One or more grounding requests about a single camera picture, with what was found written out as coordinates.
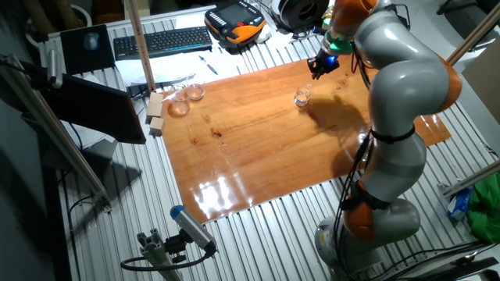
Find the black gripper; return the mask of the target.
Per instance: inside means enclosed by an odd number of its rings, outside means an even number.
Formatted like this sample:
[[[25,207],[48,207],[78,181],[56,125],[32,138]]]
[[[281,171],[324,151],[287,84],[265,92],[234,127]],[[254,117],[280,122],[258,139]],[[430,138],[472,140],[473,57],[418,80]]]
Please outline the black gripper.
[[[312,74],[312,79],[319,79],[325,73],[330,73],[339,67],[338,57],[330,55],[321,49],[315,58],[307,60],[309,71]]]

